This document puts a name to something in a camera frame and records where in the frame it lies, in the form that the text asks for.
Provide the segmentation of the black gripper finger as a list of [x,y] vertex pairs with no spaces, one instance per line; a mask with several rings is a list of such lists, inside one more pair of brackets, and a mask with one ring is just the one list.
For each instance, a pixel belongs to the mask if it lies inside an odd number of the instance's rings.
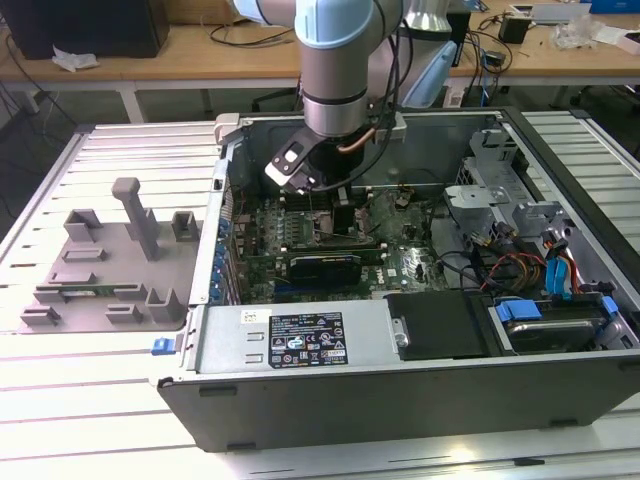
[[332,197],[333,232],[346,235],[353,226],[354,201],[347,187],[340,187]]

